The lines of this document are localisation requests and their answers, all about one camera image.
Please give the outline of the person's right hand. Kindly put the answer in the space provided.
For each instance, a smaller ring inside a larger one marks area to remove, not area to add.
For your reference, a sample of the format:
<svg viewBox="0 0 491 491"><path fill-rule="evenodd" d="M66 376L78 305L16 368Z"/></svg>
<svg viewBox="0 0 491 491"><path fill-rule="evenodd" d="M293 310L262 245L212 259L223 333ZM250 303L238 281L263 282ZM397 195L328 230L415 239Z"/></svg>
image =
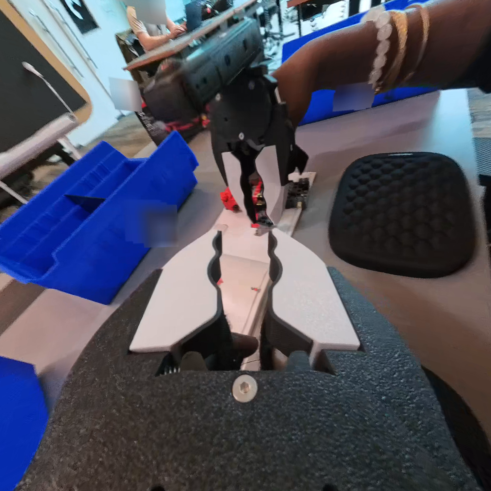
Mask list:
<svg viewBox="0 0 491 491"><path fill-rule="evenodd" d="M377 28L367 22L318 37L281 64L273 78L294 128L306 114L313 92L367 84L377 45Z"/></svg>

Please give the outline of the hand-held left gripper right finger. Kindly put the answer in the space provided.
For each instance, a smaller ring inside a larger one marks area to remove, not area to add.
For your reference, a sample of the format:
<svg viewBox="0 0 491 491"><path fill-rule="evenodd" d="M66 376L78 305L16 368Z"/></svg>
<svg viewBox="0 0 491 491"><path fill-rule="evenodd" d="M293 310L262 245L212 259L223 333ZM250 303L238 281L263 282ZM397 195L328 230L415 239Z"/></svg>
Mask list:
<svg viewBox="0 0 491 491"><path fill-rule="evenodd" d="M358 351L360 340L324 261L277 228L269 232L264 334L283 355Z"/></svg>

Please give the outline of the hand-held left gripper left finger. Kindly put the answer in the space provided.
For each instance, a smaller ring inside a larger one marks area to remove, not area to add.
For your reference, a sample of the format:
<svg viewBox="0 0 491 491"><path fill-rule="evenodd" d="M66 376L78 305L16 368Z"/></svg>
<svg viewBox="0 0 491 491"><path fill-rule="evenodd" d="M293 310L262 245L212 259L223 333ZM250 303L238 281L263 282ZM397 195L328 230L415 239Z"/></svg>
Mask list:
<svg viewBox="0 0 491 491"><path fill-rule="evenodd" d="M209 356L231 345L224 314L220 257L222 232L210 230L163 267L130 343L131 353L196 351Z"/></svg>

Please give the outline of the lego instruction booklet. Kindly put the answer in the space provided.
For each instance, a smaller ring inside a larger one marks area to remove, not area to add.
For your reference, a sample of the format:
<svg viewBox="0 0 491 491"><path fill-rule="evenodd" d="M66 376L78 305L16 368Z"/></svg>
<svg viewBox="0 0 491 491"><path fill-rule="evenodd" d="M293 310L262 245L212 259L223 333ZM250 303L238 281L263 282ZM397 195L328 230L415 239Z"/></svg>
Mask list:
<svg viewBox="0 0 491 491"><path fill-rule="evenodd" d="M224 313L233 333L260 337L270 282L267 252L270 228L252 224L229 188L220 193L224 205L214 229L221 232L221 288Z"/></svg>

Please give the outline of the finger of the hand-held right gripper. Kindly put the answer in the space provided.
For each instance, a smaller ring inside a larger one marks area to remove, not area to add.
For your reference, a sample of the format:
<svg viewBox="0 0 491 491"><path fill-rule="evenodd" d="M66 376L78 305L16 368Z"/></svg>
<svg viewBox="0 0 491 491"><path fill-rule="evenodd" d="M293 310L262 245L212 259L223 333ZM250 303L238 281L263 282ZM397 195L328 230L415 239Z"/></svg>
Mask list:
<svg viewBox="0 0 491 491"><path fill-rule="evenodd" d="M276 148L264 148L255 160L258 182L252 185L255 228L275 228L286 207L287 189L281 184Z"/></svg>
<svg viewBox="0 0 491 491"><path fill-rule="evenodd" d="M236 205L252 224L256 224L257 217L249 178L256 171L257 151L222 152L220 157L224 168L224 180Z"/></svg>

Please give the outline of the red and black lego car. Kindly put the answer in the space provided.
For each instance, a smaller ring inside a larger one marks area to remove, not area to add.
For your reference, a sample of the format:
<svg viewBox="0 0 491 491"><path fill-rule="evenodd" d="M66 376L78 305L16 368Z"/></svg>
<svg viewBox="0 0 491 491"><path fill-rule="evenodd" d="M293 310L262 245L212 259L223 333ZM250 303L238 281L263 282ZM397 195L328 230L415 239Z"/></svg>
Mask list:
<svg viewBox="0 0 491 491"><path fill-rule="evenodd" d="M293 172L288 176L284 194L284 208L277 222L273 222L267 215L263 182L259 175L252 175L249 178L249 184L252 191L256 222L251 227L255 230L255 234L260 236L274 227L280 228L285 233L292 234L300 215L307 207L315 176L315 172L304 172L302 174Z"/></svg>

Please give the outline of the blue plastic bin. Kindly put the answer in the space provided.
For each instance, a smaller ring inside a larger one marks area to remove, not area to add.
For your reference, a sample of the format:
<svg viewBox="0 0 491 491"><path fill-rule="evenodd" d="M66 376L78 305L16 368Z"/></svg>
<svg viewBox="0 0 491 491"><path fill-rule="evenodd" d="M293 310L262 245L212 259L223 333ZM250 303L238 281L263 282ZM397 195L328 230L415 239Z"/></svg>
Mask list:
<svg viewBox="0 0 491 491"><path fill-rule="evenodd" d="M110 304L149 251L132 205L180 208L197 166L178 132L147 158L100 142L1 224L1 272Z"/></svg>
<svg viewBox="0 0 491 491"><path fill-rule="evenodd" d="M1 357L1 490L14 490L28 469L48 421L34 366Z"/></svg>
<svg viewBox="0 0 491 491"><path fill-rule="evenodd" d="M312 39L313 37L311 35L304 35L300 38L285 43L282 48L281 61L285 62L302 46L304 46L304 44ZM376 95L371 108L388 105L432 92L435 92L435 89L421 87L403 87L393 89L389 92ZM339 108L339 101L338 94L333 90L319 90L314 92L311 96L308 110L303 119L300 121L299 126L305 126L311 123L320 122L355 112L354 109L347 108L344 110L336 110Z"/></svg>

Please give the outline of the black quilted chair seat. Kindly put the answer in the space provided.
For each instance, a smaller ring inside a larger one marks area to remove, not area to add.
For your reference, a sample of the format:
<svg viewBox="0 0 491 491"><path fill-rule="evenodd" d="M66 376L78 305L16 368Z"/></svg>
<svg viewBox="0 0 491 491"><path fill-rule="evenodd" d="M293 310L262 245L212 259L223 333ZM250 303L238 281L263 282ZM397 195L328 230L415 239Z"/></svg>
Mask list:
<svg viewBox="0 0 491 491"><path fill-rule="evenodd" d="M441 406L452 438L483 490L490 490L490 443L463 398L431 370L422 366Z"/></svg>
<svg viewBox="0 0 491 491"><path fill-rule="evenodd" d="M379 153L344 171L328 239L353 266L433 279L464 268L477 243L467 179L450 157L432 152Z"/></svg>

